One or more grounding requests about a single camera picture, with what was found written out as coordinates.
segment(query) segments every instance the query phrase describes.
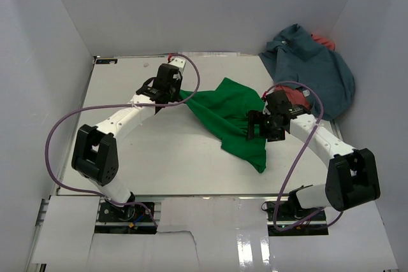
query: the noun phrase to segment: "red cloth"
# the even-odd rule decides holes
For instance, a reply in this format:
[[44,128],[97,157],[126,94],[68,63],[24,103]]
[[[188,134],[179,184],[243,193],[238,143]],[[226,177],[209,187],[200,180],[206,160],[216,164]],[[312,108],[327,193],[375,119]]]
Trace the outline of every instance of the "red cloth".
[[276,90],[284,90],[286,96],[292,104],[300,104],[306,107],[308,110],[311,109],[310,103],[306,100],[306,97],[300,90],[281,85],[276,86]]
[[336,48],[336,44],[334,43],[334,41],[330,41],[327,38],[324,38],[320,35],[317,34],[312,34],[312,39],[319,44],[322,44],[323,46],[325,46],[327,49],[329,50],[333,50]]

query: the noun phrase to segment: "green cloth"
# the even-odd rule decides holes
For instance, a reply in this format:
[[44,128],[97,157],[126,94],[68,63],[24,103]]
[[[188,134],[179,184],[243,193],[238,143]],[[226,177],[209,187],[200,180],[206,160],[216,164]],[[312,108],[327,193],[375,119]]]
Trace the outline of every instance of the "green cloth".
[[[191,94],[184,90],[185,99]],[[261,111],[264,102],[255,90],[225,78],[215,90],[197,92],[186,103],[201,123],[221,141],[221,148],[245,161],[262,173],[266,168],[265,140],[247,141],[247,112]]]

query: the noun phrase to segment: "white cardboard wall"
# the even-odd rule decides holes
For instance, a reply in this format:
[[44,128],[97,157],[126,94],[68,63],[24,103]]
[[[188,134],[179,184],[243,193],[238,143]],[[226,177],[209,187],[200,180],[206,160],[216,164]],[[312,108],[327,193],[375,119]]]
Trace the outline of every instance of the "white cardboard wall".
[[407,20],[408,0],[349,0],[332,32],[356,80],[340,129],[346,141],[375,154],[377,207],[401,271],[408,271]]
[[[21,272],[41,198],[52,187],[45,138],[80,104],[92,57],[61,0],[0,0],[0,33],[0,271]],[[55,135],[55,170],[72,123]]]
[[92,55],[255,54],[288,25],[330,33],[347,0],[62,0]]

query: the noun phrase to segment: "white panel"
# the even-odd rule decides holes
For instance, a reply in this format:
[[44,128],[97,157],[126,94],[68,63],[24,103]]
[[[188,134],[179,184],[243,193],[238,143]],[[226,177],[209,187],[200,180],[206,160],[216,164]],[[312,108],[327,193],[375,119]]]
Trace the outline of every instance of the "white panel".
[[[191,203],[194,200],[184,199],[184,201]],[[254,236],[251,236],[252,254],[254,252],[264,254],[263,263],[265,263],[268,259],[268,251],[270,251],[270,268],[267,269],[268,265],[265,264],[264,269],[261,268],[262,265],[253,265],[252,267],[243,266],[234,271],[381,272],[397,268],[381,218],[373,202],[348,210],[340,221],[330,228],[328,236],[269,237],[269,250],[261,247],[259,251],[255,249],[252,239],[259,236],[261,231],[266,231],[266,216],[260,210],[258,200],[247,202],[252,203],[252,206],[246,205],[247,203],[242,206],[244,213],[235,215],[237,217],[235,220],[231,218],[234,205],[222,205],[228,199],[219,198],[217,204],[215,201],[205,201],[207,205],[200,203],[200,206],[189,208],[170,206],[170,210],[165,213],[171,216],[166,221],[174,230],[189,230],[184,224],[186,221],[193,220],[194,222],[190,222],[189,225],[195,227],[197,238],[201,239],[195,241],[197,245],[194,243],[192,233],[189,232],[157,233],[156,235],[95,234],[88,265],[70,267],[58,264],[47,265],[47,272],[207,272],[208,270],[204,268],[209,266],[208,262],[200,265],[202,269],[199,270],[197,251],[203,255],[202,259],[214,256],[210,271],[225,271],[237,266],[239,256],[237,258],[226,254],[228,250],[232,250],[230,247],[238,247],[237,240],[234,240],[231,246],[225,246],[225,242],[214,238],[212,232],[209,232],[208,241],[205,241],[203,233],[208,229],[213,229],[215,232],[217,228],[228,228],[231,225],[228,222],[238,221],[239,223],[243,220],[242,224],[245,224],[247,233],[255,233]],[[326,209],[326,213],[329,220],[333,220],[338,214],[333,209]],[[261,222],[259,216],[262,215],[265,217],[265,227],[259,226]],[[211,244],[211,237],[213,237],[214,245]],[[262,245],[267,246],[268,242],[264,242]],[[214,255],[212,253],[214,250],[220,251]],[[242,258],[249,258],[249,254],[248,248],[248,252],[242,254],[244,255]]]
[[347,0],[62,0],[93,55],[257,53],[290,24],[328,34]]
[[[85,105],[129,101],[129,95],[157,74],[166,58],[119,59],[117,64],[95,65]],[[224,77],[253,88],[259,95],[272,84],[261,60],[247,57],[194,57],[201,74],[200,90],[214,90]],[[184,71],[182,88],[193,90],[191,65]],[[96,124],[115,110],[84,112],[82,124]],[[324,126],[331,131],[330,123]],[[151,194],[273,194],[278,193],[303,143],[287,134],[285,141],[266,144],[266,170],[259,174],[248,162],[221,150],[221,142],[205,129],[186,105],[161,110],[137,127],[119,145],[119,175],[136,195]],[[66,163],[64,183],[95,189]],[[287,191],[326,181],[327,168],[309,149],[300,159]],[[61,190],[62,194],[72,194]]]
[[[92,58],[61,0],[0,0],[0,32],[0,262],[14,272],[25,269],[40,201],[52,186],[45,138],[80,104]],[[55,171],[72,127],[55,135]]]
[[271,271],[262,202],[234,197],[168,198],[161,204],[157,231],[190,232],[201,272]]
[[51,197],[31,262],[86,264],[98,207],[96,196]]
[[333,30],[356,79],[356,99],[340,121],[346,141],[375,154],[378,209],[398,266],[408,270],[408,0],[350,0]]
[[[326,208],[328,220],[339,213]],[[272,271],[381,272],[396,269],[373,202],[347,210],[328,236],[270,237]]]

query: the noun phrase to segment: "white table surface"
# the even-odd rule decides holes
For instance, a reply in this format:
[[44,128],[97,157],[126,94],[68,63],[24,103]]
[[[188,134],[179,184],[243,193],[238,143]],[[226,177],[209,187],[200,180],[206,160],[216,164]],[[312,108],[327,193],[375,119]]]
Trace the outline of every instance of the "white table surface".
[[[224,77],[249,86],[260,95],[272,84],[258,56],[193,57],[193,61],[201,75],[200,90],[214,90]],[[128,102],[146,79],[156,75],[163,62],[166,58],[119,58],[117,64],[95,65],[84,106]],[[193,90],[195,85],[195,72],[188,64],[182,89]],[[113,112],[84,112],[78,127],[97,124]],[[324,126],[332,130],[329,122],[324,122]],[[96,190],[71,168],[73,144],[63,182]],[[221,141],[182,105],[161,110],[129,134],[118,148],[118,175],[131,191],[144,196],[276,194],[301,146],[302,142],[290,134],[286,134],[285,141],[267,143],[266,170],[259,174],[248,162],[221,150]],[[286,191],[325,180],[324,164],[307,149]],[[59,194],[77,193],[62,189]]]

